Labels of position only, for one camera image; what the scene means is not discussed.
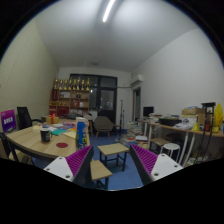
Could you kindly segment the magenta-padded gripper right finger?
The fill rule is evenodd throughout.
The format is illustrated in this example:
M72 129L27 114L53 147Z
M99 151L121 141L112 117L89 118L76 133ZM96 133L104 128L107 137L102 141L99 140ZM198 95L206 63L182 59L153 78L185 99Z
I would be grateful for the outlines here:
M138 170L143 185L148 185L182 169L182 166L166 154L155 154L131 144L130 155Z

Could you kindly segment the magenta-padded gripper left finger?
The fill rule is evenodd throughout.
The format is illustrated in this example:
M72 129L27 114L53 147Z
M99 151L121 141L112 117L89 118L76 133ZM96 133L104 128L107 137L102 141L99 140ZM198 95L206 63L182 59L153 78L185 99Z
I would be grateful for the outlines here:
M68 157L57 157L44 170L76 185L86 187L91 182L90 162L93 155L93 147L87 146Z

